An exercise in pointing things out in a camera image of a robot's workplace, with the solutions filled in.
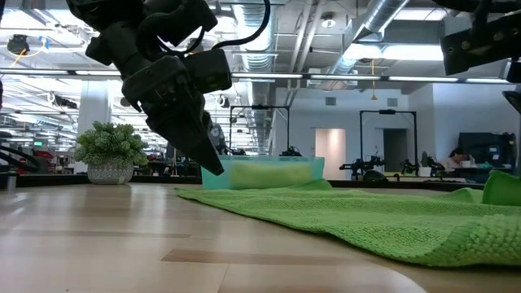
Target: green microfiber towel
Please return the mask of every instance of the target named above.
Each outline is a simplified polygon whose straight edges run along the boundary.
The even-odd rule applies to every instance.
[[[483,192],[483,203],[521,207],[521,179],[492,171]]]
[[[521,207],[482,204],[480,190],[440,196],[335,190],[327,181],[268,190],[179,190],[185,199],[292,229],[333,234],[413,264],[521,265]]]
[[[235,161],[230,170],[232,190],[288,187],[313,181],[310,163],[259,164]]]

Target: doorway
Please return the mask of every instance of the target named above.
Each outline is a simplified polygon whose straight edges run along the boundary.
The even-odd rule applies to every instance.
[[[401,172],[400,162],[408,158],[407,129],[383,130],[385,172]]]
[[[346,180],[347,171],[339,170],[346,163],[345,129],[316,129],[315,156],[326,159],[324,178]]]

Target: green succulent plant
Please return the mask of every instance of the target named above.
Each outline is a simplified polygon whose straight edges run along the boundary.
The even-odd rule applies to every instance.
[[[77,142],[77,161],[85,164],[100,165],[109,161],[118,166],[128,164],[144,165],[148,162],[142,149],[147,144],[134,134],[132,125],[114,125],[95,121],[94,129],[85,131]]]

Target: ventilation duct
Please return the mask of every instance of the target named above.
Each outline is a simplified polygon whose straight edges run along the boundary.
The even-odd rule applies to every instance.
[[[345,43],[348,44],[348,48],[328,73],[335,75],[349,74],[358,61],[357,58],[351,56],[349,47],[363,37],[381,33],[408,2],[409,0],[371,0],[367,12],[360,19],[349,22],[345,35]],[[322,90],[341,90],[346,87],[341,81],[327,81],[320,85]]]
[[[238,21],[238,37],[244,38],[253,34],[264,19],[264,5],[235,5],[233,6],[235,17]],[[256,52],[256,54],[244,54],[243,66],[246,72],[272,72],[274,59],[272,55],[258,54],[259,51],[272,50],[274,13],[271,14],[268,27],[253,42],[241,46],[242,50]],[[270,94],[271,84],[266,82],[250,82],[248,85],[248,99],[251,105],[272,105],[274,97]],[[259,154],[268,152],[268,138],[271,131],[271,119],[273,111],[253,110],[251,121],[259,146]]]

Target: wooden table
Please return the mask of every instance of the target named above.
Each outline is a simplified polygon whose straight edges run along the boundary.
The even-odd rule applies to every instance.
[[[18,189],[0,194],[0,217],[6,293],[521,291],[521,269],[397,263],[179,199],[171,185]]]

